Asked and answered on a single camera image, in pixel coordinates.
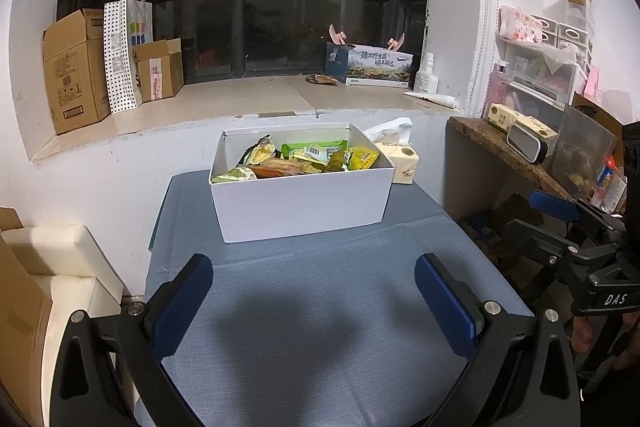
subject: white open box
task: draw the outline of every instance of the white open box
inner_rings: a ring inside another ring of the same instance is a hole
[[[223,132],[209,184],[225,243],[289,237],[379,223],[395,167],[380,155],[362,171],[300,174],[245,182],[210,183],[236,166],[242,154],[269,134],[284,143],[348,140],[349,147],[377,147],[349,123],[312,123]]]

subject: white speaker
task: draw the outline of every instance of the white speaker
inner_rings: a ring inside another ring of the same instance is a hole
[[[510,127],[507,133],[507,145],[529,163],[542,163],[546,157],[546,142],[540,140],[529,129],[517,122]]]

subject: brown countertop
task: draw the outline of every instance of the brown countertop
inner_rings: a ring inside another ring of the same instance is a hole
[[[480,147],[488,150],[508,167],[533,183],[536,188],[565,200],[572,199],[571,195],[542,166],[528,163],[507,145],[504,133],[501,133],[481,118],[452,116],[447,120],[447,127],[464,134]]]

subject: blue gripper pad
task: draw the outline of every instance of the blue gripper pad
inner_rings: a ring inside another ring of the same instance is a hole
[[[158,362],[178,349],[212,283],[211,260],[197,253],[149,299],[144,328]]]
[[[466,285],[453,279],[433,253],[418,257],[414,273],[415,284],[449,346],[459,357],[472,360],[484,326],[480,302]]]
[[[572,223],[580,219],[578,207],[571,201],[561,200],[540,190],[534,190],[530,193],[529,206],[547,216],[556,217],[566,223]]]

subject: white bottle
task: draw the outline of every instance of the white bottle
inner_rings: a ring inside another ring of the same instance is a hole
[[[433,74],[433,53],[424,55],[420,69],[415,73],[415,92],[435,93],[438,89],[438,77]]]

